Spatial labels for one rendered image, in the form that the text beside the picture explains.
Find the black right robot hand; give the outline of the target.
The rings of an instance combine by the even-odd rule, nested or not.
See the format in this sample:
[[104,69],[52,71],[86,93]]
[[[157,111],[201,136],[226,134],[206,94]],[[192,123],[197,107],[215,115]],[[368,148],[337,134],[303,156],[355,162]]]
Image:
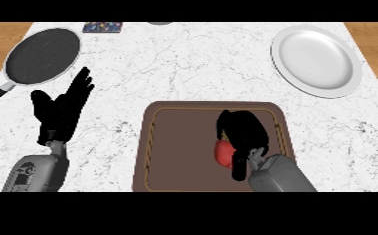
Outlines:
[[228,136],[235,149],[231,157],[232,178],[244,181],[247,177],[247,159],[253,150],[265,156],[269,152],[269,135],[260,120],[250,111],[225,110],[216,123],[217,139]]

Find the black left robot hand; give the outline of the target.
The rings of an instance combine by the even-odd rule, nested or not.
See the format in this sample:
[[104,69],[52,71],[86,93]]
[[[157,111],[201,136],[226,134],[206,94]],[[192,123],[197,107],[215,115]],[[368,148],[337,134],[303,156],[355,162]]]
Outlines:
[[67,92],[57,99],[52,99],[42,90],[31,92],[34,116],[42,123],[37,139],[42,146],[52,141],[68,142],[71,140],[93,88],[91,69],[85,67]]

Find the red bell pepper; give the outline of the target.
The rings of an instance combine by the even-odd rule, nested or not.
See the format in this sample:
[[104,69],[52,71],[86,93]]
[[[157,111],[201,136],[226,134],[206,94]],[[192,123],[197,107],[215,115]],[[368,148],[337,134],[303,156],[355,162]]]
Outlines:
[[226,168],[232,168],[234,153],[235,153],[235,148],[231,142],[225,140],[219,140],[216,142],[216,147],[215,147],[215,159],[217,163]]

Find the brown tray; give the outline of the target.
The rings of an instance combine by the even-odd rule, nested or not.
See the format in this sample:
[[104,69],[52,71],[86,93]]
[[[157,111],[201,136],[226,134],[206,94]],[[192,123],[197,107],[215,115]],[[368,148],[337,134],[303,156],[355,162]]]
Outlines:
[[284,112],[271,102],[157,101],[147,107],[133,176],[136,192],[248,192],[215,158],[220,113],[250,111],[269,135],[269,155],[294,155]]

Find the white plate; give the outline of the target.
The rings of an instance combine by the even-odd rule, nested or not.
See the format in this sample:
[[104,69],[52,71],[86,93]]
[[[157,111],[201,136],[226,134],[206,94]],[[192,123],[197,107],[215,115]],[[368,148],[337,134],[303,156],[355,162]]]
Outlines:
[[271,44],[275,68],[288,83],[325,99],[350,95],[362,82],[362,64],[352,47],[325,29],[297,25],[285,28]]

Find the dark frying pan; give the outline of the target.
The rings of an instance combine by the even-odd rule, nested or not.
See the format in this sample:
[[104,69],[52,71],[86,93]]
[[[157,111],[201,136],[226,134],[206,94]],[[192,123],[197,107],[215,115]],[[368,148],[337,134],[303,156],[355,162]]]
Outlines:
[[8,82],[0,97],[17,87],[43,84],[71,68],[80,53],[80,37],[65,28],[46,29],[14,47],[3,64]]

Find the dark patterned box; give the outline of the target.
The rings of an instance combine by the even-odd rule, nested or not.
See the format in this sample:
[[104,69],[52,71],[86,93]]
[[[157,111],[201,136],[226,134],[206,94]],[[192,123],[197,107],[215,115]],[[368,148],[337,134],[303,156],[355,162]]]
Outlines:
[[120,33],[122,22],[88,22],[83,27],[85,33]]

